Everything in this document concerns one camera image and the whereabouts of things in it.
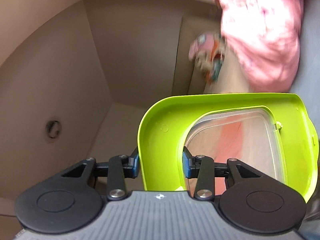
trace logo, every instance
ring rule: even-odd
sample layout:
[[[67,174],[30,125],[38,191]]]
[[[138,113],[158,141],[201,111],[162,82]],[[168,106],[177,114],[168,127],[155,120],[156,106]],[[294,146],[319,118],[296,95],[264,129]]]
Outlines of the logo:
[[[156,195],[155,198],[157,198],[157,199],[163,199],[163,198],[165,198],[165,195],[162,195],[162,194],[160,193],[160,194]]]

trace pink clothing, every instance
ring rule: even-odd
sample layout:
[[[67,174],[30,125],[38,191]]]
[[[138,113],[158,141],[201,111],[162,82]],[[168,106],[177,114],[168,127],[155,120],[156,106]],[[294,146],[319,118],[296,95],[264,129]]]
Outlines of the pink clothing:
[[[221,34],[255,92],[287,92],[299,63],[303,0],[219,0]]]

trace black bracket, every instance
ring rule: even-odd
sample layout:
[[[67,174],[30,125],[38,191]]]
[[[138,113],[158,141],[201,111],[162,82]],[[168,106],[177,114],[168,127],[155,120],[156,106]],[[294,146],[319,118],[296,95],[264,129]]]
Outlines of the black bracket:
[[[185,177],[198,178],[194,198],[212,201],[234,226],[263,235],[300,227],[306,203],[294,189],[235,158],[214,163],[204,155],[193,157],[184,147],[182,160]],[[216,199],[215,177],[224,177],[227,188]]]
[[[97,217],[104,202],[126,198],[124,178],[138,173],[137,148],[131,156],[115,156],[106,163],[82,160],[22,193],[16,200],[17,218],[24,228],[38,233],[76,230]],[[108,177],[106,197],[94,189],[97,177]]]
[[[204,155],[192,156],[187,147],[183,148],[183,172],[187,179],[198,178],[194,198],[203,201],[214,200],[214,178],[229,176],[225,163],[215,163]]]

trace white floor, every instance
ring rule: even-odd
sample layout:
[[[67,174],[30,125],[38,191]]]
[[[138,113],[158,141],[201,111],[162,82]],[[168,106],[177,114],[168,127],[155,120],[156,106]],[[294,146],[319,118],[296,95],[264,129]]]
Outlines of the white floor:
[[[137,146],[138,127],[146,111],[136,106],[113,103],[88,156],[96,158],[97,162],[106,162],[115,155],[131,155]],[[141,174],[136,179],[126,179],[126,186],[128,190],[143,190]]]

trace plastic container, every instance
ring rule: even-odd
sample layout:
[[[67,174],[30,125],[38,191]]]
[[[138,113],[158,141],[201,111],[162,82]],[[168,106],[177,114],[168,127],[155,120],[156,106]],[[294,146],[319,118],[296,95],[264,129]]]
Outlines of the plastic container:
[[[274,117],[266,108],[205,115],[191,128],[185,146],[193,156],[203,154],[219,163],[237,158],[274,179],[285,182],[278,128],[274,124]],[[188,183],[193,193],[196,179],[191,179]],[[216,195],[225,190],[224,178],[216,178]]]
[[[307,110],[295,94],[210,94],[165,98],[144,115],[138,149],[145,190],[186,190],[182,151],[189,131],[209,112],[264,106],[283,127],[278,140],[284,182],[308,201],[317,183],[319,142]]]

